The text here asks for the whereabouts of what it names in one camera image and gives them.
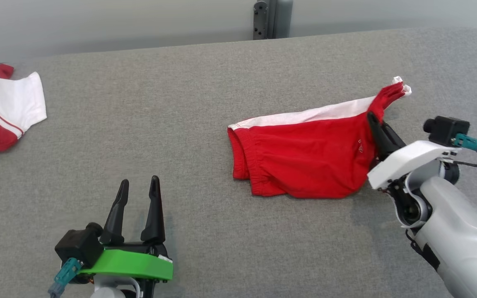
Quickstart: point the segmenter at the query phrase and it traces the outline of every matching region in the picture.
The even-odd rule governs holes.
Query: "gray fabric surface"
[[[447,297],[386,195],[250,195],[231,177],[226,127],[372,96],[400,75],[413,94],[386,112],[406,142],[425,119],[471,121],[477,30],[410,29],[85,53],[13,63],[37,71],[48,119],[0,154],[0,297],[42,298],[69,229],[104,224],[130,180],[123,234],[137,240],[159,175],[174,280],[156,297]],[[473,152],[460,160],[477,162]],[[477,169],[458,187],[477,203]],[[68,298],[93,287],[70,285]]]

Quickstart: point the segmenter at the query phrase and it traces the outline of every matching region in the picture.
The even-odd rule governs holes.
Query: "red and white shirt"
[[[0,64],[0,151],[14,145],[32,126],[46,119],[40,76],[10,80],[14,68]]]

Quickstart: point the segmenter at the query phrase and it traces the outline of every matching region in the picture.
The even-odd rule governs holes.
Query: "green plastic part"
[[[173,264],[144,253],[106,249],[95,263],[95,266],[90,269],[81,269],[78,273],[170,281],[172,279]]]

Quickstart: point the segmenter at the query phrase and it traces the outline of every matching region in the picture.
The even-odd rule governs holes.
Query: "red shorts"
[[[376,155],[367,112],[382,121],[384,109],[409,94],[396,77],[377,96],[229,125],[233,177],[250,179],[257,196],[348,196],[365,183]]]

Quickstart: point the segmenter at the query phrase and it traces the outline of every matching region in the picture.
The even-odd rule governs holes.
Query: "white wall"
[[[59,53],[249,40],[255,0],[0,0],[0,62]],[[477,0],[294,0],[291,36],[477,28]]]

